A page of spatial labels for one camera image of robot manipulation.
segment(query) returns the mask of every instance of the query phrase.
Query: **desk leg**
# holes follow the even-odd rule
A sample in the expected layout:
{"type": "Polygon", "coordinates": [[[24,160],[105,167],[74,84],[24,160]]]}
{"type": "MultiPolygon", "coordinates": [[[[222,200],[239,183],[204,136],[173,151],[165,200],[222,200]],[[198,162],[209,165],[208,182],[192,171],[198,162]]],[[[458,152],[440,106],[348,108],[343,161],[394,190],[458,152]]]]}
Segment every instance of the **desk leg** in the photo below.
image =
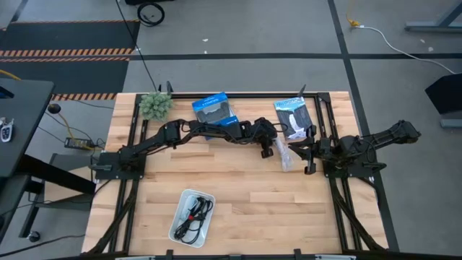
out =
{"type": "Polygon", "coordinates": [[[30,181],[28,175],[13,175],[10,178],[0,178],[0,243],[8,230],[22,194],[30,181]]]}
{"type": "Polygon", "coordinates": [[[29,173],[31,176],[43,179],[44,181],[50,181],[84,194],[93,195],[95,193],[95,184],[93,182],[44,163],[29,155],[22,156],[17,172],[29,173]]]}
{"type": "MultiPolygon", "coordinates": [[[[36,190],[34,191],[29,191],[35,193],[35,197],[33,200],[33,203],[38,203],[38,197],[40,196],[40,193],[43,190],[43,183],[38,183],[36,181],[29,181],[27,188],[30,189],[30,187],[35,187],[36,190]]],[[[30,234],[30,230],[32,229],[32,225],[34,224],[35,217],[37,217],[39,207],[32,205],[29,209],[29,213],[27,213],[26,220],[24,221],[24,224],[22,225],[21,232],[19,232],[19,237],[20,238],[27,238],[30,234]]]]}

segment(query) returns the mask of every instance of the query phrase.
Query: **floor tape line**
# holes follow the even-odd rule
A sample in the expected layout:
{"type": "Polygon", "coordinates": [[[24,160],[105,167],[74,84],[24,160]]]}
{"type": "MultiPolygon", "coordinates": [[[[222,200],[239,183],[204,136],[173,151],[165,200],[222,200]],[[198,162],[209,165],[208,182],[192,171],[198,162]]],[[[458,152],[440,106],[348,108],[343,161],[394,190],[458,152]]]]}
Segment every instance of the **floor tape line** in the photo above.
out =
{"type": "Polygon", "coordinates": [[[115,100],[117,93],[52,94],[52,101],[66,100],[115,100]]]}
{"type": "MultiPolygon", "coordinates": [[[[127,22],[139,22],[138,19],[126,20],[127,22]]],[[[21,24],[45,24],[45,23],[85,23],[85,22],[123,22],[123,20],[85,20],[85,21],[21,21],[21,22],[12,22],[14,25],[21,24]]]]}
{"type": "Polygon", "coordinates": [[[130,61],[127,57],[97,58],[0,58],[0,62],[77,62],[77,61],[130,61]]]}
{"type": "Polygon", "coordinates": [[[88,56],[88,55],[130,55],[132,48],[90,48],[60,50],[0,50],[3,57],[54,57],[54,56],[88,56]]]}

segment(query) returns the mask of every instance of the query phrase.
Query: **cable bundle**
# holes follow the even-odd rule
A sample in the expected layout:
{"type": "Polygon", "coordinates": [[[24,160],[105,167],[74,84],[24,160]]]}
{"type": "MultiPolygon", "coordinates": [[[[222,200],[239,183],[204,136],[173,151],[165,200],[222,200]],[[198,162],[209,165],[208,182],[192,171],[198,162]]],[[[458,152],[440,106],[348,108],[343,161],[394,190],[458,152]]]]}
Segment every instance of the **cable bundle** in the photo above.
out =
{"type": "Polygon", "coordinates": [[[180,240],[181,242],[186,243],[188,245],[194,244],[197,241],[197,238],[199,238],[199,234],[201,232],[201,228],[204,224],[204,220],[206,219],[207,214],[210,212],[210,210],[212,210],[213,207],[214,204],[211,200],[198,197],[192,209],[189,210],[188,219],[176,228],[173,237],[176,240],[180,240]],[[194,221],[199,221],[199,227],[196,229],[190,229],[190,226],[194,221]],[[188,231],[195,231],[196,235],[192,240],[184,241],[183,238],[185,237],[188,231]]]}

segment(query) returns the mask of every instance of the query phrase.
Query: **white plastic tray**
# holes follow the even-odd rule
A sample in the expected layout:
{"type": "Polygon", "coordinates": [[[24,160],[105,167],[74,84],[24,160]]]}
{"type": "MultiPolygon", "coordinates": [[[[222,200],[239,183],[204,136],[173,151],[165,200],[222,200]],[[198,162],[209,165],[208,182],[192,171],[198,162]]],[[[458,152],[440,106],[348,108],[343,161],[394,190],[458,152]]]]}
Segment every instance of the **white plastic tray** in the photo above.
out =
{"type": "MultiPolygon", "coordinates": [[[[210,194],[205,194],[204,192],[194,191],[192,189],[186,189],[181,193],[180,202],[178,203],[178,207],[176,208],[175,217],[173,218],[172,226],[170,227],[170,231],[168,232],[168,238],[172,241],[177,243],[182,243],[183,245],[192,246],[195,248],[200,248],[205,244],[205,239],[207,237],[207,231],[209,230],[210,221],[212,220],[212,215],[214,213],[215,208],[215,197],[210,194]],[[188,211],[193,202],[196,200],[197,197],[203,197],[205,199],[211,200],[213,202],[213,208],[207,213],[207,217],[204,220],[204,224],[202,225],[201,230],[199,231],[199,237],[197,238],[196,242],[192,243],[191,245],[187,243],[181,242],[181,240],[175,239],[175,230],[183,224],[185,221],[184,219],[184,212],[188,211]]],[[[197,229],[199,227],[199,221],[194,221],[191,223],[190,229],[197,229]]],[[[191,241],[196,236],[197,231],[188,231],[184,236],[184,241],[191,241]]]]}

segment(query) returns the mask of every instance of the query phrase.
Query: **black desk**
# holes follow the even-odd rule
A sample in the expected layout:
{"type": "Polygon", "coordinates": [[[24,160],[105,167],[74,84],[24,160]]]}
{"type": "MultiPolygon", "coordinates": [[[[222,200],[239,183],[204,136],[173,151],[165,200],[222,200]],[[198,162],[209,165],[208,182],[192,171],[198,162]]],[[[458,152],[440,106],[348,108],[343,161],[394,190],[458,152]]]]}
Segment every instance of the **black desk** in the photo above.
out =
{"type": "MultiPolygon", "coordinates": [[[[14,98],[0,99],[0,117],[6,117],[8,122],[14,118],[12,140],[7,143],[0,142],[1,242],[24,191],[39,194],[43,190],[43,184],[32,181],[31,176],[84,194],[94,194],[95,184],[25,155],[30,140],[50,102],[54,83],[0,79],[0,86],[14,94],[14,98]]],[[[19,234],[20,237],[27,237],[37,210],[37,207],[31,207],[26,219],[27,225],[23,227],[19,234]]]]}

